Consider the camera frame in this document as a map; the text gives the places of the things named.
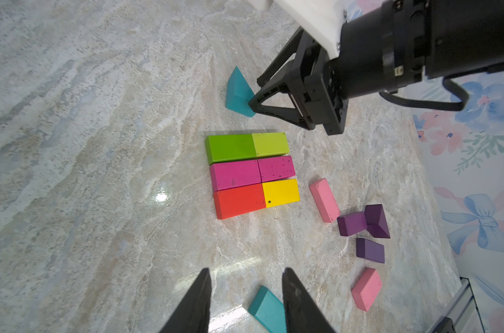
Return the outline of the lime green block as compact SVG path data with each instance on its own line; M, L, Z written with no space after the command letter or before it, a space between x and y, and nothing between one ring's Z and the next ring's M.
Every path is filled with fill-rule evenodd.
M252 138L258 158L289 154L289 144L285 133L253 133Z

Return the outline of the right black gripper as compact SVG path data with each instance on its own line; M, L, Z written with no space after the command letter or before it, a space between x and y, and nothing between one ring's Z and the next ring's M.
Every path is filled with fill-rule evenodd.
M254 113L306 130L321 124L337 135L344 131L349 100L367 94L408 108L460 112L472 98L456 79L504 72L504 1L385 1L343 25L338 57L318 68L321 83L306 93L306 116L295 101L291 108L265 104L279 94L292 99L280 69L293 55L300 76L310 75L319 44L302 27L257 79L260 90L249 101ZM399 97L400 88L425 78L441 79L452 100Z

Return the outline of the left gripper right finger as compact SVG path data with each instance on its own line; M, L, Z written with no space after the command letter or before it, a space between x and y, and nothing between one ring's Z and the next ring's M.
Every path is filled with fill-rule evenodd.
M282 292L288 332L335 332L294 270L289 267L282 275Z

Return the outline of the yellow block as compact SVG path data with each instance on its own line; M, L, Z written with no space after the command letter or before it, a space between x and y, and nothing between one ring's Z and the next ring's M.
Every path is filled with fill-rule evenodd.
M268 208L300 201L299 184L296 179L262 183L262 188Z

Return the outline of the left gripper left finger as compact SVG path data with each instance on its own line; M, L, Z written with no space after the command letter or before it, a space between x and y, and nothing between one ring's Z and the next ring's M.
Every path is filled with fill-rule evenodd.
M210 270L204 268L172 313L160 333L208 333L212 283Z

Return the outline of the magenta block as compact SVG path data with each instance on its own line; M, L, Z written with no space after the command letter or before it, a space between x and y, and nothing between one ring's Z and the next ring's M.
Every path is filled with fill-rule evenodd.
M263 158L257 161L263 183L294 177L296 170L290 155Z
M260 184L260 168L256 160L214 163L210 166L213 191Z

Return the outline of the red block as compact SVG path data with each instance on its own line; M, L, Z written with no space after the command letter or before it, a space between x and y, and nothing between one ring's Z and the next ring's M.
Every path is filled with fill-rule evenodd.
M214 204L217 218L221 220L267 207L262 184L216 191Z

